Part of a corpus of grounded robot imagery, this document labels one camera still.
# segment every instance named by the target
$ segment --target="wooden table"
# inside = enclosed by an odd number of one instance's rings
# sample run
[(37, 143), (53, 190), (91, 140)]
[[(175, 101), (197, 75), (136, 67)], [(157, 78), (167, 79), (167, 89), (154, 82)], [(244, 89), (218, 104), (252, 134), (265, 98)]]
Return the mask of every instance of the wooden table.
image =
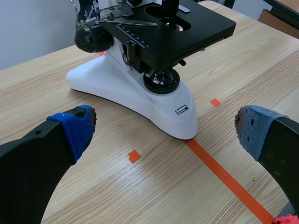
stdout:
[[(255, 104), (299, 121), (299, 41), (217, 3), (201, 4), (237, 27), (176, 67), (197, 107), (195, 139), (276, 216), (287, 199), (240, 146), (234, 116)], [(43, 224), (260, 223), (184, 142), (120, 105), (69, 89), (66, 73), (97, 56), (70, 47), (0, 72), (0, 144), (76, 105), (98, 115), (91, 145), (62, 178)], [(213, 98), (222, 104), (212, 106)], [(134, 164), (133, 150), (142, 156)]]

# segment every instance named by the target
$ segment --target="textured rubber pad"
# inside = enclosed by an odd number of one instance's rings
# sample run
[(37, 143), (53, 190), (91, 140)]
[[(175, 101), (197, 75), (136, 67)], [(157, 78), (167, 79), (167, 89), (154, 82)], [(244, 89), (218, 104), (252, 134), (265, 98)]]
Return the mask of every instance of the textured rubber pad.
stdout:
[(287, 117), (260, 106), (244, 106), (235, 117), (235, 129), (242, 147), (257, 161), (272, 122)]

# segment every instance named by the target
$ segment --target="orange tape marker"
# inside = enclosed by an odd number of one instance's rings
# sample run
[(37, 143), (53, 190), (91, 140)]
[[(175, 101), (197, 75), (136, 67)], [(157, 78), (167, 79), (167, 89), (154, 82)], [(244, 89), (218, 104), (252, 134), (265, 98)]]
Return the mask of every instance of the orange tape marker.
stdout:
[(271, 224), (274, 217), (245, 190), (197, 141), (184, 143), (213, 171), (216, 176), (241, 200), (243, 204), (263, 223)]
[(219, 100), (217, 100), (216, 98), (212, 99), (210, 101), (210, 103), (214, 106), (214, 107), (218, 107), (221, 105), (221, 103), (219, 102)]
[(139, 153), (136, 150), (133, 150), (132, 152), (129, 153), (129, 160), (131, 161), (131, 163), (136, 162), (140, 158), (141, 158), (141, 156), (139, 155)]

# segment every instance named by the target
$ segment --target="black microscope stage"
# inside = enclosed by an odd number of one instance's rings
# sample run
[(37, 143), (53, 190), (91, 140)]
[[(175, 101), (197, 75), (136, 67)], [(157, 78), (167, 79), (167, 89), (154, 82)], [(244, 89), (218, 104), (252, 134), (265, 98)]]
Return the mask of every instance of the black microscope stage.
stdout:
[[(155, 27), (109, 22), (102, 26), (154, 70), (171, 68), (181, 59), (233, 34), (234, 21), (191, 0), (181, 0), (180, 5), (190, 12), (179, 10), (172, 20), (161, 16), (161, 6), (156, 3), (132, 8), (134, 15), (128, 20), (156, 23)], [(183, 31), (171, 28), (168, 22), (178, 24)]]

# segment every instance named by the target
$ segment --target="microscope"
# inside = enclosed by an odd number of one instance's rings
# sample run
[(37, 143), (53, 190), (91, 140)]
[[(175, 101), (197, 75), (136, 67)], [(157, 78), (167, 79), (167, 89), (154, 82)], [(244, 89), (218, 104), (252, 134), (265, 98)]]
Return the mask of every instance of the microscope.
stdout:
[(195, 104), (174, 67), (230, 37), (235, 26), (192, 0), (117, 2), (77, 30), (79, 49), (105, 54), (68, 72), (68, 84), (137, 112), (170, 136), (191, 139), (198, 130)]

